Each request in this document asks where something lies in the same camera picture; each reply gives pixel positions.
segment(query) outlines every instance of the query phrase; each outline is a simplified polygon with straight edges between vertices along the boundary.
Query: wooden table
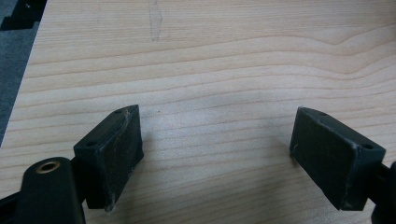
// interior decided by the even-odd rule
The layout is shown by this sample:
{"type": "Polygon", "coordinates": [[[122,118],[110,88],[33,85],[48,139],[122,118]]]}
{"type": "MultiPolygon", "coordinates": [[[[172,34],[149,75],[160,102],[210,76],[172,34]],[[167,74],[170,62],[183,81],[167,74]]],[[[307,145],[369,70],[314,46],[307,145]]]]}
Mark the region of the wooden table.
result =
{"type": "Polygon", "coordinates": [[[396,2],[47,4],[0,150],[0,197],[110,111],[140,105],[145,158],[88,223],[370,223],[289,157],[300,105],[396,161],[396,2]]]}

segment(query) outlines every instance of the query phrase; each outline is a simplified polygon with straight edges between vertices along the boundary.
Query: bolt hole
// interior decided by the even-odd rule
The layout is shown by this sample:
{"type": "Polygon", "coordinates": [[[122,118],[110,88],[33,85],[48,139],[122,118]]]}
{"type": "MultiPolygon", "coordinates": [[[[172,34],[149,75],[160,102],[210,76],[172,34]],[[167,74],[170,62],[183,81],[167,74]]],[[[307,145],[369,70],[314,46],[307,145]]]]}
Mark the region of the bolt hole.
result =
{"type": "Polygon", "coordinates": [[[96,144],[97,144],[96,142],[89,142],[89,143],[87,143],[87,147],[93,147],[96,144]]]}
{"type": "Polygon", "coordinates": [[[369,144],[361,144],[361,146],[362,146],[362,147],[365,147],[365,148],[367,148],[367,149],[373,149],[373,146],[372,146],[372,145],[369,145],[369,144]]]}
{"type": "Polygon", "coordinates": [[[39,174],[47,174],[58,169],[59,166],[61,166],[61,163],[58,161],[48,161],[40,165],[35,171],[39,174]]]}

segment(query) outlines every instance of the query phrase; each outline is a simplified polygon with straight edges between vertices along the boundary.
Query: gray floor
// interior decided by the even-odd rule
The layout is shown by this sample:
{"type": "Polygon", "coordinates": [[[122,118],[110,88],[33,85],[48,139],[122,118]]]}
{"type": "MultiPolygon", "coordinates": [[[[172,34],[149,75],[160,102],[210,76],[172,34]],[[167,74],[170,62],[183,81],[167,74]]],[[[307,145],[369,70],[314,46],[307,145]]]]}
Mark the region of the gray floor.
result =
{"type": "MultiPolygon", "coordinates": [[[[0,24],[17,0],[0,0],[0,24]]],[[[0,146],[15,103],[39,23],[33,29],[0,31],[0,146]]]]}

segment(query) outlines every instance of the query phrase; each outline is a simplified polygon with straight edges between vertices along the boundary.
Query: wooden surface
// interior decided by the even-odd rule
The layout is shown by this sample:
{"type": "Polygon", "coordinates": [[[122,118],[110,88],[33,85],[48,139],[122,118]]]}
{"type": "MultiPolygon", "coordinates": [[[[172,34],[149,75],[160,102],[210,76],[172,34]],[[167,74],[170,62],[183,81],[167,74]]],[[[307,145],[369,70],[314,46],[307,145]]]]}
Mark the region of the wooden surface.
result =
{"type": "Polygon", "coordinates": [[[396,161],[396,2],[50,0],[0,150],[0,197],[108,113],[140,105],[145,158],[88,223],[370,223],[289,157],[322,110],[396,161]]]}

